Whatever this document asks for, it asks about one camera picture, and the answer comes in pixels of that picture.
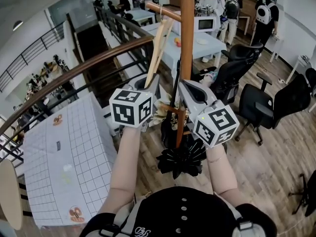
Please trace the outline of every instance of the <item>shoulder strap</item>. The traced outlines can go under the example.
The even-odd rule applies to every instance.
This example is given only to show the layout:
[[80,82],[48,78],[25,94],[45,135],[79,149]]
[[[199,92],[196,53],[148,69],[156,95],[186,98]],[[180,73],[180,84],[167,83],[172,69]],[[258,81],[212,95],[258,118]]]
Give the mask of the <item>shoulder strap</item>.
[[[126,222],[124,227],[121,229],[120,233],[117,234],[117,237],[128,237],[132,234],[135,221],[136,221],[136,216],[140,207],[141,202],[143,201],[140,200],[138,201],[135,206],[132,208],[133,203],[129,203],[125,206],[123,206],[116,214],[113,224],[118,226],[120,229],[122,225]],[[114,233],[111,233],[106,230],[101,231],[102,234],[107,235],[107,236],[113,236]]]
[[218,196],[222,201],[225,202],[225,204],[228,206],[228,208],[232,211],[234,218],[236,219],[238,223],[238,229],[240,231],[241,237],[254,237],[254,226],[251,221],[244,220],[242,218],[242,215],[239,211],[236,210],[235,207],[233,207],[230,203],[228,203],[225,199],[223,199],[221,196]]
[[267,7],[270,9],[271,7],[273,7],[273,6],[275,6],[275,4],[273,3],[273,2],[271,2],[271,3],[269,3],[268,5],[267,5]]

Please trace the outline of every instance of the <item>stool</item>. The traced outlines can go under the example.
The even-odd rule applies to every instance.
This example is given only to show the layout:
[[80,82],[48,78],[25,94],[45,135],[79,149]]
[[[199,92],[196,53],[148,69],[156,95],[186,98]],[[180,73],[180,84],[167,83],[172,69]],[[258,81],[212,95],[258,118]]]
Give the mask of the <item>stool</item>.
[[29,211],[23,211],[21,199],[28,197],[20,194],[20,190],[26,190],[26,186],[19,184],[11,161],[4,159],[0,163],[0,205],[8,223],[15,230],[20,230],[23,225],[23,215],[32,217]]

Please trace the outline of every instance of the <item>gaming chair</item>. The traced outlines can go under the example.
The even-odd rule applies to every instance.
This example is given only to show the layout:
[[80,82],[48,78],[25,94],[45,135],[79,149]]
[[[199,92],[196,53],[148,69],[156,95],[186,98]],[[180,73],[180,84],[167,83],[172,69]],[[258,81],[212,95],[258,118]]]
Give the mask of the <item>gaming chair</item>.
[[[217,99],[226,104],[233,103],[238,92],[240,78],[248,72],[252,65],[257,61],[261,43],[254,46],[234,45],[231,50],[222,50],[222,53],[228,57],[228,62],[223,64],[217,74],[215,82],[210,89],[216,95]],[[216,67],[210,67],[199,72],[199,75],[193,75],[192,80],[200,81],[204,75],[214,71]]]

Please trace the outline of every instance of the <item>black office chair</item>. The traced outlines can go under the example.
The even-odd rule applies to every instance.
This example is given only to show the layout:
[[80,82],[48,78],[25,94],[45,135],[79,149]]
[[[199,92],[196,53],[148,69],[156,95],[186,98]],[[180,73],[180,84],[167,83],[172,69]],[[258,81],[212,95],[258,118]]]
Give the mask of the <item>black office chair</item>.
[[[222,50],[222,53],[228,57],[228,62],[220,67],[217,78],[210,89],[214,92],[217,99],[221,100],[225,105],[234,102],[239,88],[239,80],[257,61],[260,54],[259,49],[262,46],[261,43],[255,46],[237,44],[229,52]],[[200,81],[205,74],[215,69],[216,67],[210,67],[197,71],[197,73],[193,70],[191,80]]]
[[302,196],[300,203],[292,214],[296,214],[301,206],[307,206],[305,217],[310,216],[316,209],[316,170],[313,172],[312,176],[306,184],[304,174],[300,174],[303,178],[303,191],[296,193],[289,193],[288,196]]
[[260,138],[258,145],[261,146],[263,139],[259,127],[275,129],[281,118],[306,109],[310,104],[311,96],[304,76],[298,75],[288,86],[275,95],[273,103],[272,97],[264,92],[267,83],[272,85],[271,79],[261,73],[257,73],[257,76],[263,80],[261,89],[246,84],[242,90],[238,115],[247,119],[247,124],[235,140],[239,141],[241,134],[252,124],[253,131]]
[[255,59],[259,58],[260,49],[263,47],[261,43],[256,43],[252,46],[245,46],[242,44],[237,44],[232,46],[230,51],[222,50],[222,54],[228,57],[228,61],[240,61],[243,59]]
[[234,102],[239,89],[239,80],[248,72],[256,60],[239,60],[223,64],[210,89],[225,105]]

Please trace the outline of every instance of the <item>black pants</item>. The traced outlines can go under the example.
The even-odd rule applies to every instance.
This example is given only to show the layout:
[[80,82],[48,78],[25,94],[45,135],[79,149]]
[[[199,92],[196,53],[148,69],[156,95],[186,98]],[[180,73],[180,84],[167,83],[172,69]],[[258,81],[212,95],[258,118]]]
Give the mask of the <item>black pants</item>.
[[255,43],[258,43],[258,42],[263,44],[263,47],[260,50],[260,52],[263,51],[263,48],[266,45],[268,39],[270,38],[272,31],[273,29],[271,27],[257,23],[256,33],[255,33],[255,36],[253,37],[252,44],[254,45]]

